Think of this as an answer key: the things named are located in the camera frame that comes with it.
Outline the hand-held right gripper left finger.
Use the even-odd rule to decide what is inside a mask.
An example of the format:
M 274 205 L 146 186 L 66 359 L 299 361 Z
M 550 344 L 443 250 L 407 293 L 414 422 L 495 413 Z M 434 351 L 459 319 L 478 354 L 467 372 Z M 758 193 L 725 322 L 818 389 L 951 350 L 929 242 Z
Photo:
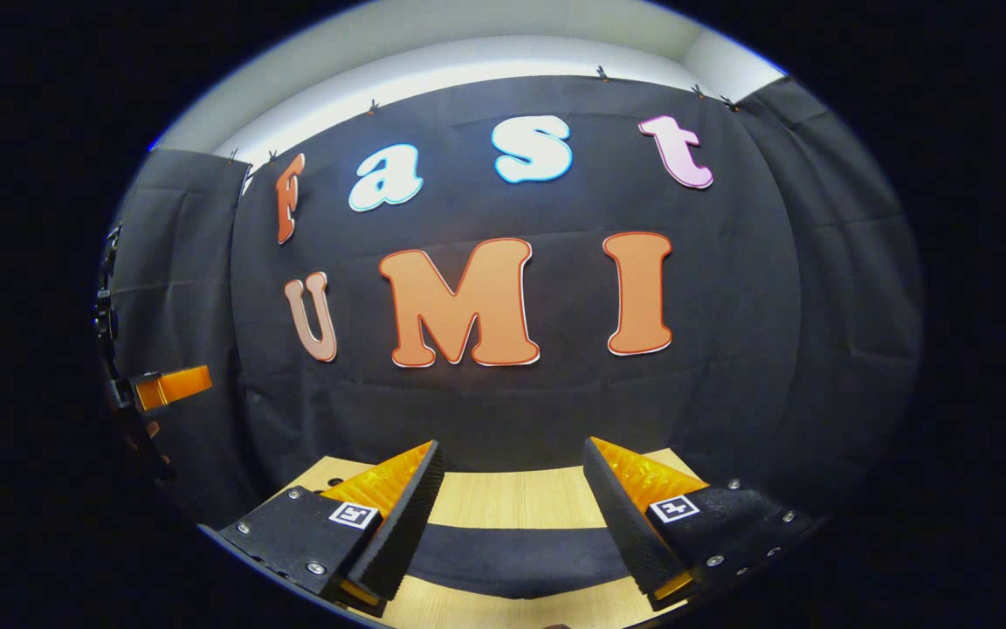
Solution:
M 312 596 L 382 616 L 443 480 L 444 455 L 431 439 L 329 489 L 287 487 L 218 534 L 225 551 Z

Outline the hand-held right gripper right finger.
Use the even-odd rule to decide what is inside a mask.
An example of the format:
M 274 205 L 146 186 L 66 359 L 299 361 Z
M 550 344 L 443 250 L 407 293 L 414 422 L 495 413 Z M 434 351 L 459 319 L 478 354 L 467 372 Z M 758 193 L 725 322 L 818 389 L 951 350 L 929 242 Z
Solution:
M 606 439 L 586 438 L 582 468 L 612 542 L 655 612 L 737 588 L 827 521 L 742 480 L 710 485 Z

